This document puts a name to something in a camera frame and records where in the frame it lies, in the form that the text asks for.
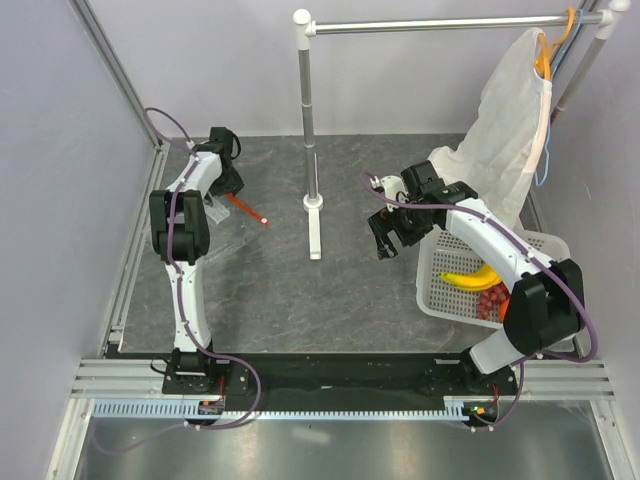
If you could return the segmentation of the clear orange-zipper zip bag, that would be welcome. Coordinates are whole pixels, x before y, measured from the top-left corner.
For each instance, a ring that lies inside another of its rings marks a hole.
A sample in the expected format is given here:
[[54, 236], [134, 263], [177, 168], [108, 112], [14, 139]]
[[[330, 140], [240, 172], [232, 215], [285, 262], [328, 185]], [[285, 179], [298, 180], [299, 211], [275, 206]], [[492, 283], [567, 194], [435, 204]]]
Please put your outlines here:
[[206, 261], [225, 258], [245, 247], [269, 226], [269, 220], [232, 194], [204, 200], [210, 232]]

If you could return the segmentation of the yellow banana bunch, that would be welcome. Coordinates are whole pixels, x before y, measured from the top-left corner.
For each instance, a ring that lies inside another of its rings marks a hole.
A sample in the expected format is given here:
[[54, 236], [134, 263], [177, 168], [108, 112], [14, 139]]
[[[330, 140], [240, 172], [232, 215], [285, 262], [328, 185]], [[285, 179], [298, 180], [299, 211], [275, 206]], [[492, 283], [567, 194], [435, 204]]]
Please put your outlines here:
[[502, 282], [500, 276], [488, 264], [470, 274], [442, 272], [440, 279], [465, 292], [483, 292]]

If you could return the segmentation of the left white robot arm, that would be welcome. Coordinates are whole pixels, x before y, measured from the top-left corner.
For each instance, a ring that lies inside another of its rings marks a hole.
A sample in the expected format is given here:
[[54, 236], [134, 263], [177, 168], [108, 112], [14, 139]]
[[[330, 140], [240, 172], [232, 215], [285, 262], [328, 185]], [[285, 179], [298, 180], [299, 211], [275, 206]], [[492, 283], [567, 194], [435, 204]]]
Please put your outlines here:
[[233, 166], [240, 141], [226, 127], [213, 127], [178, 178], [149, 196], [152, 246], [165, 265], [171, 286], [175, 336], [165, 361], [165, 394], [212, 393], [220, 385], [204, 304], [204, 257], [210, 247], [205, 199], [235, 195], [244, 182]]

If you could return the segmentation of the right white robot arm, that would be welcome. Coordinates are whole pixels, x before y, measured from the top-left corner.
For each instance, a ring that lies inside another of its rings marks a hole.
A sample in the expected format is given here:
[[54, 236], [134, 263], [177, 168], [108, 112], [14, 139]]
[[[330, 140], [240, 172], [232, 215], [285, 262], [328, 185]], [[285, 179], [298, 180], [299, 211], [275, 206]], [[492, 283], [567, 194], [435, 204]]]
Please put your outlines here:
[[407, 247], [439, 228], [468, 245], [509, 293], [501, 328], [462, 355], [457, 377], [465, 391], [481, 393], [495, 372], [537, 354], [552, 355], [557, 342], [594, 330], [576, 262], [555, 260], [528, 244], [466, 183], [445, 183], [429, 161], [398, 176], [364, 173], [361, 180], [384, 203], [368, 219], [379, 258], [397, 256], [391, 234]]

